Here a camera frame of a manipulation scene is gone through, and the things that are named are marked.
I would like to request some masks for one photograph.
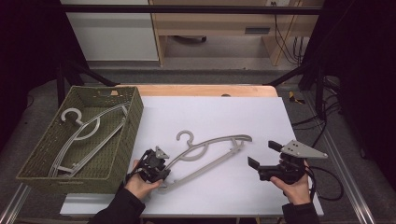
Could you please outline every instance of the basket handle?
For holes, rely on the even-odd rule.
[[[82,181],[58,181],[59,185],[82,185],[84,182]]]
[[[111,90],[111,89],[99,90],[97,93],[98,93],[98,96],[105,96],[105,97],[120,95],[120,93],[117,90]]]

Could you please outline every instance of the metal bracket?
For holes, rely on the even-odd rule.
[[[327,159],[329,157],[326,153],[306,146],[296,140],[291,140],[280,149],[280,152],[296,158]]]

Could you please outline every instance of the aluminum rail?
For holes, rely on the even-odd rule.
[[[312,113],[316,114],[312,94],[303,92],[303,95]],[[349,197],[349,200],[353,206],[353,209],[355,210],[356,216],[358,217],[359,221],[362,224],[375,224],[375,220],[370,211],[370,208],[368,207],[366,201],[364,201],[364,198],[361,194],[361,191],[359,190],[358,185],[355,182],[355,179],[353,178],[352,173],[350,173],[346,163],[341,157],[341,154],[336,144],[332,140],[332,136],[327,130],[325,130],[322,137],[323,141],[328,147],[329,158],[331,158],[332,162],[334,163],[334,169],[336,170],[341,182],[343,183],[346,194]]]
[[[2,212],[0,216],[0,224],[14,223],[24,204],[24,201],[29,195],[30,190],[31,188],[29,186],[20,184],[11,201],[8,203],[7,208]]]
[[[341,10],[321,7],[237,7],[237,6],[146,6],[146,5],[44,5],[44,9],[89,13],[192,13],[192,14],[276,14],[334,15]]]

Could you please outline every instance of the black curtain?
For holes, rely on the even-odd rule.
[[[0,1],[0,148],[18,124],[32,88],[55,79],[64,60],[88,68],[65,13],[47,11],[43,4],[61,2]],[[80,81],[71,74],[67,78]]]
[[[319,63],[325,76],[340,78],[339,99],[362,151],[377,162],[396,189],[396,1],[348,2],[354,2],[352,7],[336,0],[326,1],[348,11],[338,24],[341,15],[320,16],[310,40],[312,46],[308,47],[319,46],[336,26],[326,48],[319,52]],[[314,54],[308,49],[305,55],[304,59],[309,60]],[[303,79],[313,80],[315,75],[306,73]]]

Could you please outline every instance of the white cabinet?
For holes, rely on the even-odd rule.
[[[80,5],[147,5],[146,0],[62,0]],[[67,13],[87,61],[158,61],[150,14]]]

